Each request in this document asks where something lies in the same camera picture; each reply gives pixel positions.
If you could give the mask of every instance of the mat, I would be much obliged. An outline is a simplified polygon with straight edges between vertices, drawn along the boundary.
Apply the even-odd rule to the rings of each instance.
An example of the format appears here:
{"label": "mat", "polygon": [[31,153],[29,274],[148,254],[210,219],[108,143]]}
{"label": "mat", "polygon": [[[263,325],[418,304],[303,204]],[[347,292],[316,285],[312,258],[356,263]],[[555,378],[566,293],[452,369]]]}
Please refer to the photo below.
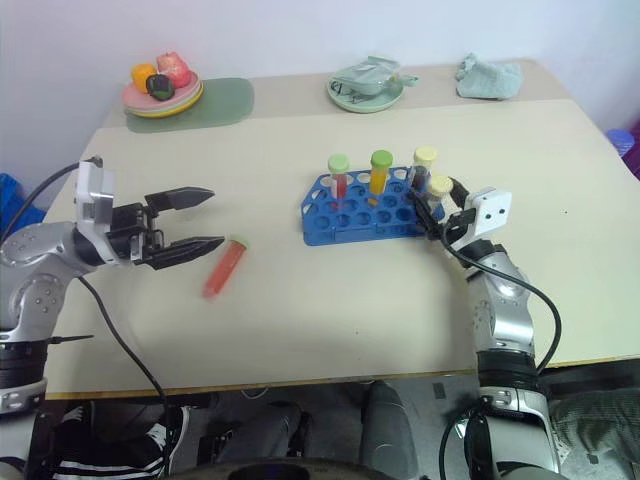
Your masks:
{"label": "mat", "polygon": [[203,80],[204,93],[188,110],[166,118],[127,114],[127,128],[135,133],[172,132],[237,123],[253,111],[253,86],[244,78]]}

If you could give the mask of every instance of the orange test tube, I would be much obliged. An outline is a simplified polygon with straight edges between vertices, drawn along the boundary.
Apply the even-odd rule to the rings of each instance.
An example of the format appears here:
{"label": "orange test tube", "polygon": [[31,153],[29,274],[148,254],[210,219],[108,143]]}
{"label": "orange test tube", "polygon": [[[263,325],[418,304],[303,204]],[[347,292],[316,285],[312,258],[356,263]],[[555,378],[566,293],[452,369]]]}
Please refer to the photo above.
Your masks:
{"label": "orange test tube", "polygon": [[222,258],[209,275],[207,283],[204,285],[202,296],[205,298],[213,297],[220,293],[227,280],[231,277],[233,270],[242,258],[245,250],[249,248],[249,242],[240,235],[232,235],[229,246],[222,255]]}

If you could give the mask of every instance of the towel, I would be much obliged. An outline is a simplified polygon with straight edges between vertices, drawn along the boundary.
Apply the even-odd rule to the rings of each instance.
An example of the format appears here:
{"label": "towel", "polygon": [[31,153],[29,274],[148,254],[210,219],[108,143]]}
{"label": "towel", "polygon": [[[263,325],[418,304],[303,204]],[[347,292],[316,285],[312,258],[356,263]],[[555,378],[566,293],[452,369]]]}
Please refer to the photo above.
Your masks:
{"label": "towel", "polygon": [[470,53],[458,68],[456,80],[461,97],[505,100],[520,91],[522,71],[517,63],[480,62]]}

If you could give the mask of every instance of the wall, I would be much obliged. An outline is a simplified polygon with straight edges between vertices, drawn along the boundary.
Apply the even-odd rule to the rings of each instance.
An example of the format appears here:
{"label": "wall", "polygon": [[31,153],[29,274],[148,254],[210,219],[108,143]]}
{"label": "wall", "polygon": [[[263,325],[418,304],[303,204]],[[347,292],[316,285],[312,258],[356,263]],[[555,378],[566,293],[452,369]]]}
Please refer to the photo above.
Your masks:
{"label": "wall", "polygon": [[27,190],[79,159],[132,65],[174,49],[204,77],[332,71],[369,53],[531,57],[602,129],[640,114],[637,0],[5,0],[0,14],[0,169]]}

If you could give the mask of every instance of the table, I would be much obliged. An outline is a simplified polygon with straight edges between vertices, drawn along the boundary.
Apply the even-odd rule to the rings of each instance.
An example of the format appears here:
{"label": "table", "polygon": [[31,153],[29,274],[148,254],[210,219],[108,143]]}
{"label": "table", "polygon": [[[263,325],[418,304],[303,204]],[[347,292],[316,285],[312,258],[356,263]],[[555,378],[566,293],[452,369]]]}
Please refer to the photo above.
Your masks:
{"label": "table", "polygon": [[[88,279],[171,393],[468,371],[475,355],[465,283],[441,247],[415,238],[308,247],[300,231],[299,204],[330,154],[348,154],[357,170],[376,149],[407,165],[416,146],[431,144],[437,171],[470,190],[513,192],[511,218],[494,240],[560,309],[552,366],[638,356],[640,184],[557,82],[533,62],[523,66],[518,101],[449,92],[450,105],[441,105],[425,92],[442,90],[453,67],[435,67],[418,72],[423,87],[375,115],[314,97],[321,76],[257,79],[255,114],[227,127],[140,135],[112,114],[85,157],[100,154],[115,171],[117,204],[208,187],[216,197],[207,203],[161,214],[166,238],[241,233],[252,247],[213,302],[200,292],[224,248],[162,271],[104,267]],[[281,82],[313,93],[282,106],[267,95]],[[69,179],[47,221],[73,219],[72,200]],[[541,358],[553,321],[537,299],[530,311]],[[74,282],[55,335],[82,334],[95,338],[49,349],[48,398],[153,393]]]}

